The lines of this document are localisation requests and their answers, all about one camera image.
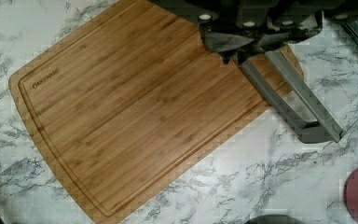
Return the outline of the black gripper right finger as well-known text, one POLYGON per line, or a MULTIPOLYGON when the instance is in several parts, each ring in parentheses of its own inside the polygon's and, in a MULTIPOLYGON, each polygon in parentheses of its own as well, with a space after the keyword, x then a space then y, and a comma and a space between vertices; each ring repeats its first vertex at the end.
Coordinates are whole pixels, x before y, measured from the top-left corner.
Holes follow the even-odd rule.
POLYGON ((323 15, 316 13, 308 16, 299 24, 274 25, 271 18, 260 29, 261 36, 256 40, 262 51, 272 51, 287 44, 296 44, 318 35, 323 29, 323 15))

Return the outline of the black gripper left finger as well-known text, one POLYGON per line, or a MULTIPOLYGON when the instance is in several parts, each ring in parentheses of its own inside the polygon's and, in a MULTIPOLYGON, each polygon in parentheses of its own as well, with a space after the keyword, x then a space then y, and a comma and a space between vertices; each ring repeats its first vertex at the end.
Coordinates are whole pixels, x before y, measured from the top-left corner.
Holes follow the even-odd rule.
POLYGON ((223 64, 238 57, 240 62, 255 55, 255 35, 251 30, 214 30, 212 27, 199 27, 203 47, 218 54, 223 64))

